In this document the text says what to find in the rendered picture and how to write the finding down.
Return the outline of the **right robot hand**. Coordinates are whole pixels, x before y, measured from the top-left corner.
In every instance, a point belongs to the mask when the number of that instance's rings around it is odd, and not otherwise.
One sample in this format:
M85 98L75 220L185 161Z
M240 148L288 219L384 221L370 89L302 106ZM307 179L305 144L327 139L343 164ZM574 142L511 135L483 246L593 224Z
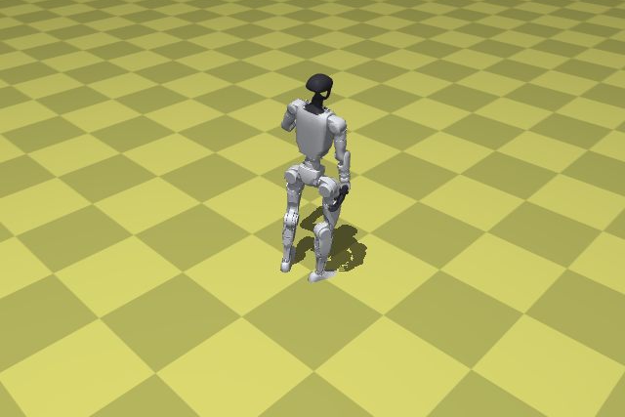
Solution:
M343 185L342 188L339 189L339 192L340 192L339 196L334 198L334 200L337 200L337 202L335 204L333 204L333 205L328 205L329 207L332 207L332 208L328 207L327 208L328 211L334 212L334 211L338 210L340 204L342 204L342 202L344 201L346 194L349 193L348 189L349 189L349 187L347 185Z

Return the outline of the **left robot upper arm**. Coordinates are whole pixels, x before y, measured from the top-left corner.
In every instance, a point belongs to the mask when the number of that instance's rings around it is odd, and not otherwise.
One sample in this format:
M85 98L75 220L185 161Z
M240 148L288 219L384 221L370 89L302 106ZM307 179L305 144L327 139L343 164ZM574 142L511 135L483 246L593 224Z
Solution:
M297 99L287 106L283 122L281 123L281 127L285 131L291 132L295 128L296 123L294 121L296 119L296 110L302 102L302 100Z

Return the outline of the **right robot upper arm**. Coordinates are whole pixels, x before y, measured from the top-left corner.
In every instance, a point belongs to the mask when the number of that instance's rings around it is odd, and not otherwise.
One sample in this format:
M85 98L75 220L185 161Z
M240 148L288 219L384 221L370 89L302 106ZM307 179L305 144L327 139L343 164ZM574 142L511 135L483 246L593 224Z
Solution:
M328 117L328 128L329 131L333 134L334 147L336 150L334 154L335 159L340 162L344 162L345 152L348 151L346 150L347 123L343 118L336 115L331 115L330 117Z

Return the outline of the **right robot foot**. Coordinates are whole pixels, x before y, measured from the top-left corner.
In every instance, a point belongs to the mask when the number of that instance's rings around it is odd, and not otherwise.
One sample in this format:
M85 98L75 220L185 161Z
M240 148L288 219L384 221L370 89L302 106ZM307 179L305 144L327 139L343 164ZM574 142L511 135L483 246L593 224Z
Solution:
M321 275L318 275L317 271L313 271L309 275L308 281L311 282L311 283L314 283L314 282L320 281L322 279L330 278L330 277L332 277L332 276L334 276L336 274L337 274L337 272L335 270L324 270L324 274L321 274Z

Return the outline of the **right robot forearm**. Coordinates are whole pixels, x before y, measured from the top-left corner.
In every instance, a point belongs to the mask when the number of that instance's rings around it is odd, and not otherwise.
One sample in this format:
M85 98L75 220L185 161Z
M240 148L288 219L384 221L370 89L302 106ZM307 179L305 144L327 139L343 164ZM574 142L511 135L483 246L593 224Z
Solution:
M341 182L340 188L342 188L343 185L347 185L349 187L348 191L351 189L350 159L351 159L351 153L349 151L346 151L344 155L344 162L339 162L337 164L338 169L339 169L339 180Z

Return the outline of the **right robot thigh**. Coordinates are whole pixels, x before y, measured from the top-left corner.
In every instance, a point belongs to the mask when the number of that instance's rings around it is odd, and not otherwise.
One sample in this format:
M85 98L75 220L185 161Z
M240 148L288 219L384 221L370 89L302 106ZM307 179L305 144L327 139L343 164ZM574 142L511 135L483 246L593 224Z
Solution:
M319 177L317 184L318 184L318 192L320 193L321 196L323 196L322 210L323 210L323 217L324 217L323 223L316 224L313 229L314 235L318 238L319 232L324 228L329 228L332 233L340 215L341 204L338 210L334 212L330 212L327 209L329 207L328 205L333 205L337 202L337 200L334 200L334 198L339 196L340 194L339 192L340 184L338 180L336 180L335 178L329 178L323 174L321 177ZM329 207L329 208L332 208L332 207Z

